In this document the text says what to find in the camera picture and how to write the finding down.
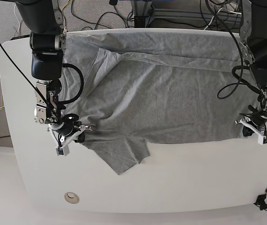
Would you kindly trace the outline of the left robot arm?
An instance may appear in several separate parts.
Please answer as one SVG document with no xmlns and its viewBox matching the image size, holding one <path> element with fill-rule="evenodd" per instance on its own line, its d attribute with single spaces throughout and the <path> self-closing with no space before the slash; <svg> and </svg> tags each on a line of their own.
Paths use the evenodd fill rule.
<svg viewBox="0 0 267 225">
<path fill-rule="evenodd" d="M 259 106 L 249 106 L 251 113 L 243 114 L 238 124 L 243 125 L 243 136 L 256 133 L 267 143 L 267 0 L 242 0 L 241 22 L 239 27 L 239 50 L 245 65 L 236 66 L 236 70 L 249 70 L 254 77 L 256 87 L 240 79 L 244 85 L 258 93 Z"/>
</svg>

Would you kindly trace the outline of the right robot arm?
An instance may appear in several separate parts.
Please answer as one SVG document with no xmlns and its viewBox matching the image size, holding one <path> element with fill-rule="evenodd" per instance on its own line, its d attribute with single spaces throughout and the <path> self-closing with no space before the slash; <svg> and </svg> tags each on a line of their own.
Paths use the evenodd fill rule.
<svg viewBox="0 0 267 225">
<path fill-rule="evenodd" d="M 35 121 L 48 125 L 48 130 L 56 142 L 58 155 L 69 153 L 70 142 L 83 143 L 84 131 L 90 130 L 79 121 L 74 113 L 63 115 L 66 105 L 76 101 L 84 86 L 83 74 L 76 66 L 63 63 L 67 29 L 58 3 L 54 0 L 17 0 L 19 13 L 30 29 L 32 49 L 31 74 L 37 80 L 37 104 Z M 80 78 L 78 93 L 68 100 L 59 100 L 62 90 L 60 78 L 63 68 L 74 69 Z"/>
</svg>

